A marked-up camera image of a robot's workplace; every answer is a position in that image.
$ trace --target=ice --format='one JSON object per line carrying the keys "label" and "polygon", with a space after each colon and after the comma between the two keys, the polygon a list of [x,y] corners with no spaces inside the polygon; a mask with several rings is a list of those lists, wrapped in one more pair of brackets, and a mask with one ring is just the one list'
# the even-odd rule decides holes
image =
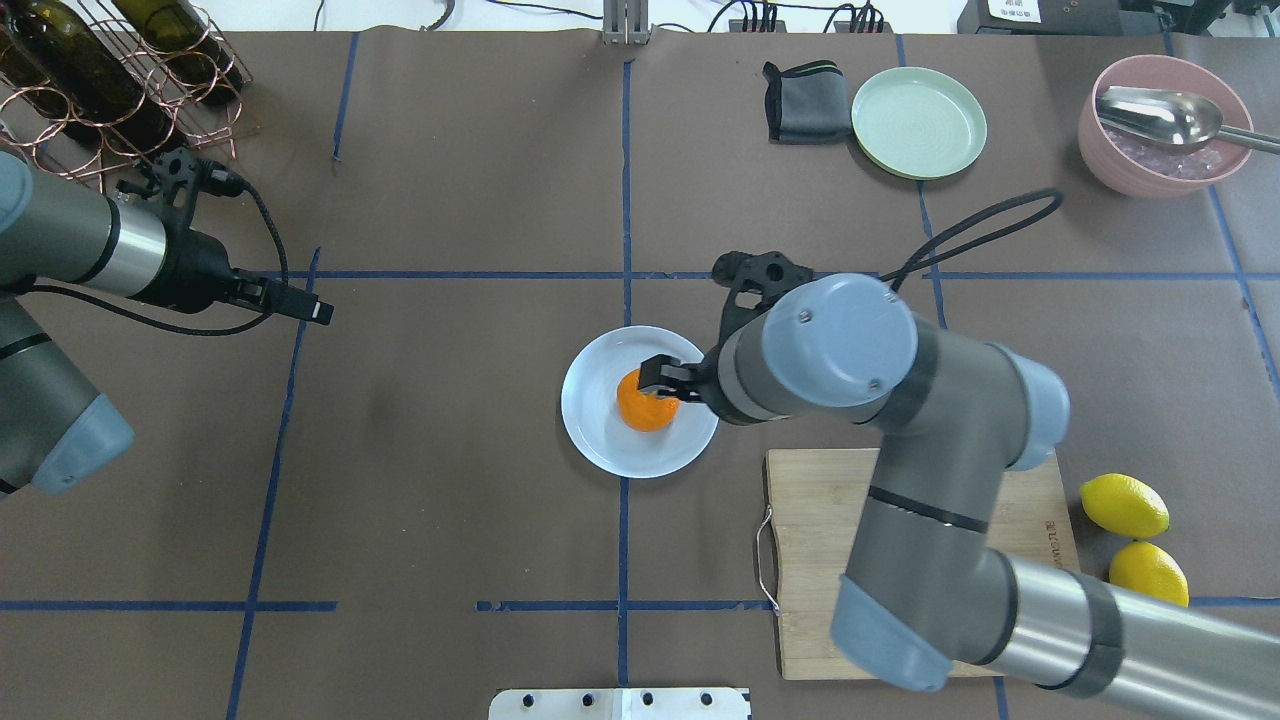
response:
{"label": "ice", "polygon": [[1102,129],[1129,159],[1162,176],[1179,179],[1204,179],[1213,177],[1213,173],[1222,165],[1222,155],[1210,146],[1201,147],[1196,152],[1179,154],[1115,128],[1103,127]]}

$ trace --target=wooden cutting board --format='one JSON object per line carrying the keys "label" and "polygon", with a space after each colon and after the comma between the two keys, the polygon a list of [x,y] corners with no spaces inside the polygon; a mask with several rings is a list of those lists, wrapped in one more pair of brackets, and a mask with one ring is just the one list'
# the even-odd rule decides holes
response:
{"label": "wooden cutting board", "polygon": [[[778,568],[778,647],[788,680],[870,679],[828,637],[840,575],[849,561],[878,450],[771,450],[765,457]],[[1057,457],[1005,475],[988,543],[1047,565],[1079,570]],[[956,662],[954,678],[997,675]]]}

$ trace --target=brown table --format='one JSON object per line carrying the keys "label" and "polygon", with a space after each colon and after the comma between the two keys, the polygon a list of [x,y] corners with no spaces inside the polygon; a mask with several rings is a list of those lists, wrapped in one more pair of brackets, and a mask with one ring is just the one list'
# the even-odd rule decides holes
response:
{"label": "brown table", "polygon": [[[60,498],[0,505],[4,717],[461,719],[500,688],[618,684],[748,687],[756,717],[1128,717],[1016,680],[783,682],[751,559],[764,451],[877,437],[819,418],[722,427],[687,469],[620,480],[557,409],[564,369],[608,329],[709,346],[723,296],[705,273],[726,250],[887,270],[925,223],[1051,184],[1061,211],[905,299],[1056,369],[1069,495],[1103,471],[1146,478],[1197,602],[1280,633],[1280,606],[1244,600],[1280,594],[1280,164],[1140,201],[1094,182],[1074,145],[1093,77],[1162,38],[233,40],[268,126],[238,169],[334,324],[210,341],[24,301],[138,439]],[[1171,49],[1280,117],[1280,45]],[[846,146],[769,145],[760,67],[817,58],[852,87],[900,61],[952,74],[987,110],[986,151],[922,193]],[[197,224],[271,266],[252,204],[206,200]],[[1123,541],[1079,516],[1075,534],[1105,574]]]}

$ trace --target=gray cloth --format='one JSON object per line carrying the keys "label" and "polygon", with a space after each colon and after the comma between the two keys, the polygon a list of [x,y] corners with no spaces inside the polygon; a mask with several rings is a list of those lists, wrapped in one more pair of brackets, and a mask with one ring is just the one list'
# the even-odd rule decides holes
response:
{"label": "gray cloth", "polygon": [[764,64],[769,88],[764,115],[769,140],[788,145],[840,142],[854,132],[849,86],[831,60],[814,60],[788,70]]}

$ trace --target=wine bottle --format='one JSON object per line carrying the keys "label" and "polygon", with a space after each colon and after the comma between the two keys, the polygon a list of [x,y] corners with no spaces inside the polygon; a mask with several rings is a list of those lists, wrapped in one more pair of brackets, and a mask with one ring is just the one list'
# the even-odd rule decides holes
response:
{"label": "wine bottle", "polygon": [[[9,37],[9,33],[3,27],[0,27],[0,74],[4,74],[5,79],[14,87],[44,87],[49,85],[49,77],[33,65],[22,54],[22,50],[14,46],[13,38]],[[67,119],[63,132],[76,142],[88,147],[97,147],[102,142],[102,133],[97,132],[97,128],[78,123],[74,118],[68,119],[70,117],[70,106],[67,104],[67,99],[56,91],[44,88],[32,90],[23,92],[22,99],[46,120],[61,122]]]}
{"label": "wine bottle", "polygon": [[173,117],[146,96],[76,10],[59,0],[3,0],[0,6],[14,44],[76,104],[82,118],[110,124],[147,156],[187,145]]}
{"label": "wine bottle", "polygon": [[178,79],[200,88],[197,96],[204,94],[204,88],[210,83],[221,79],[219,68],[224,70],[225,79],[200,99],[202,104],[225,105],[236,99],[232,87],[236,90],[244,87],[243,76],[218,41],[209,35],[209,28],[187,0],[111,0],[111,3],[147,45],[160,53],[175,54],[165,59],[165,65]]}

